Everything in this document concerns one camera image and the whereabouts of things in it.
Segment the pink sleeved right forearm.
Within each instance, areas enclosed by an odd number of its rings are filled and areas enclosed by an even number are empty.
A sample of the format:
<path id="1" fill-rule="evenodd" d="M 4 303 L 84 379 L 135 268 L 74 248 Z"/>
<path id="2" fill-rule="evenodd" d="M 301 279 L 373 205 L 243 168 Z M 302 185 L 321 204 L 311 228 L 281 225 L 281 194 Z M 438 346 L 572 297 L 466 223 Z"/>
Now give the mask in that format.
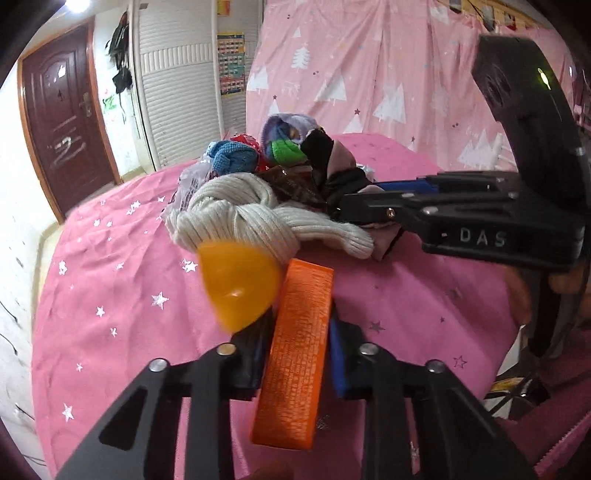
<path id="1" fill-rule="evenodd" d="M 550 398 L 520 420 L 499 423 L 540 479 L 590 477 L 590 331 L 575 330 L 542 367 Z"/>

